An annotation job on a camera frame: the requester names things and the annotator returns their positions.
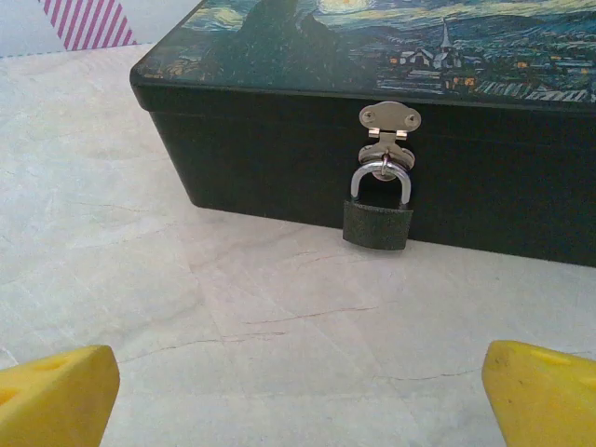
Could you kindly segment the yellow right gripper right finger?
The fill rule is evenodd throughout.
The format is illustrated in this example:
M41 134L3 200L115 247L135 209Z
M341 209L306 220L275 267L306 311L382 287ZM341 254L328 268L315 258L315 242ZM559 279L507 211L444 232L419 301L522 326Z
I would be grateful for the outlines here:
M507 446L595 444L593 360L493 341L481 380Z

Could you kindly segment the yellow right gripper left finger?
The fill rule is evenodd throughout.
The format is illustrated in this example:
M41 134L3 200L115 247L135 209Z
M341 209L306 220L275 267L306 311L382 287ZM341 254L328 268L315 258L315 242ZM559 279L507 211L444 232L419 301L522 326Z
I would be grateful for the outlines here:
M90 345L1 371L3 446L98 446L120 375L113 349Z

